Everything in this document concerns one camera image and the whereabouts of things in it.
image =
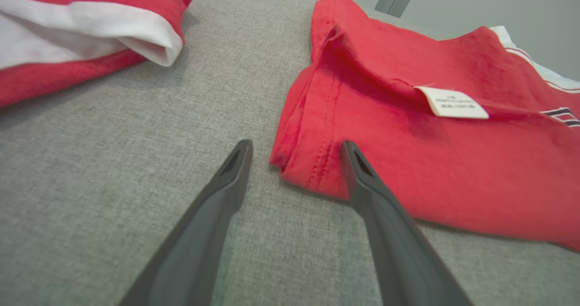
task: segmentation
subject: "red fabric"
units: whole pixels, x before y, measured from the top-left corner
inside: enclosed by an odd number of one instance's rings
[[[414,86],[462,91],[489,120],[439,118]],[[580,127],[540,112],[580,95],[549,87],[482,27],[435,41],[321,0],[312,65],[288,93],[270,163],[298,186],[347,199],[344,139],[414,217],[580,250]]]
[[[49,4],[67,5],[75,1],[113,2],[147,9],[161,15],[172,26],[182,42],[183,11],[191,0],[36,0]],[[23,99],[52,93],[143,62],[146,59],[132,50],[124,50],[93,60],[64,63],[32,63],[0,70],[0,107]]]

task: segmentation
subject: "red t-shirt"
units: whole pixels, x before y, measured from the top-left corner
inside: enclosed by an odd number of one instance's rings
[[[0,107],[183,47],[191,0],[0,0]]]
[[[427,85],[466,93],[489,119],[435,116],[415,88]],[[435,41],[321,0],[312,65],[288,93],[270,163],[346,199],[349,139],[414,217],[580,250],[579,92],[546,83],[485,27]]]

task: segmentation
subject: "seam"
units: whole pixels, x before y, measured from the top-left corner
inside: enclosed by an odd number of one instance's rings
[[[332,0],[332,8],[329,7],[329,10],[335,10],[336,9],[336,0]],[[335,24],[336,23],[336,19],[335,19],[335,14],[331,13],[332,15],[332,23]],[[326,47],[326,45],[328,44],[328,41],[326,41],[323,46],[321,46],[321,49],[319,51],[319,64],[317,65],[317,68],[314,69],[314,72],[317,71],[320,67],[321,64],[324,62],[324,58],[323,58],[323,54],[324,54],[324,48]],[[316,162],[314,164],[314,167],[312,169],[312,172],[310,173],[310,178],[308,178],[308,181],[306,182],[306,188],[310,189],[310,184],[312,182],[312,180],[314,179],[314,177],[316,176],[316,170],[319,168],[319,163],[320,163],[320,158],[322,157],[322,153],[323,153],[323,149],[324,149],[324,143],[326,141],[327,138],[327,121],[328,121],[328,104],[330,104],[330,97],[332,95],[332,89],[334,88],[334,84],[336,83],[336,73],[334,74],[334,76],[332,77],[332,85],[330,86],[330,89],[328,90],[328,97],[327,97],[327,105],[326,105],[326,112],[327,115],[324,117],[324,125],[323,125],[323,131],[324,131],[324,136],[323,136],[323,140],[320,143],[320,148],[319,148],[319,152],[316,156]]]
[[[334,144],[334,121],[335,121],[335,114],[336,114],[336,104],[338,102],[338,97],[340,95],[340,89],[342,87],[342,79],[344,78],[344,67],[340,67],[340,77],[339,77],[339,81],[338,81],[338,85],[336,85],[336,97],[334,98],[334,103],[332,105],[332,111],[330,112],[330,116],[331,116],[331,121],[332,121],[332,125],[331,127],[331,139],[330,139],[330,144],[328,144],[328,148],[326,151],[326,155],[324,157],[324,163],[323,163],[323,167],[322,167],[322,171],[320,172],[319,175],[319,180],[317,182],[317,186],[320,186],[320,183],[322,182],[323,178],[324,178],[324,174],[327,172],[328,169],[328,160],[330,159],[330,154],[331,151],[333,150],[333,148],[335,147]]]
[[[331,85],[330,89],[328,90],[329,92],[328,92],[328,97],[327,97],[327,105],[326,105],[326,109],[325,109],[325,111],[327,111],[327,112],[328,112],[328,104],[330,104],[330,97],[332,95],[332,89],[334,87],[334,83],[336,83],[336,75],[332,78],[332,85]],[[312,172],[310,174],[310,178],[308,178],[308,181],[306,182],[306,188],[310,188],[310,184],[311,184],[312,180],[314,179],[314,177],[316,176],[316,170],[319,168],[320,159],[322,157],[325,141],[327,139],[327,121],[328,121],[328,114],[324,117],[323,140],[320,143],[319,152],[317,153],[316,162],[315,162],[314,168],[312,169]]]
[[[312,71],[312,74],[310,75],[306,85],[304,86],[304,90],[310,90],[310,85],[312,83],[312,79],[314,78],[314,74],[315,74],[315,70],[317,65],[313,65],[314,69]],[[290,152],[290,156],[288,157],[288,161],[286,162],[286,164],[284,165],[284,170],[286,170],[286,168],[292,168],[294,166],[294,163],[296,162],[296,158],[294,157],[294,152],[296,151],[296,147],[298,145],[298,137],[300,136],[300,131],[302,130],[302,121],[304,120],[304,112],[306,110],[306,103],[307,103],[307,94],[308,93],[304,93],[304,91],[302,91],[302,93],[305,95],[304,96],[304,110],[302,110],[302,115],[300,116],[300,121],[298,122],[298,128],[296,130],[296,132],[298,133],[294,139],[294,148],[292,149],[292,151]],[[294,105],[294,109],[292,109],[292,113],[290,115],[294,115],[296,108],[298,107],[298,104],[300,104],[300,99],[298,100],[298,103],[296,103],[296,105]],[[286,122],[286,126],[284,126],[284,134],[288,132],[288,126],[290,126],[288,123],[290,121]]]

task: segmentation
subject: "black stripe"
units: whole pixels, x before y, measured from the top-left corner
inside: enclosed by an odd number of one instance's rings
[[[564,124],[567,124],[568,126],[580,125],[580,121],[578,121],[578,120],[566,120],[564,122]]]
[[[562,110],[556,110],[556,111],[550,111],[550,112],[543,112],[543,114],[547,114],[547,115],[549,115],[549,116],[556,116],[556,115],[558,115],[558,114],[564,114],[564,113],[569,113],[569,114],[571,114],[572,116],[574,115],[574,114],[572,113],[572,111],[570,111],[570,109],[569,109],[569,108],[563,108]]]

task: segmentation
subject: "garment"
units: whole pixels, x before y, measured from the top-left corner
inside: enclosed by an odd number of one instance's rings
[[[347,199],[349,139],[418,219],[580,250],[580,89],[551,87],[485,27],[435,41],[351,0],[317,2],[311,56],[270,157],[284,180]],[[489,119],[437,117],[416,86],[466,93]]]
[[[151,60],[170,66],[191,0],[0,0],[0,106]]]

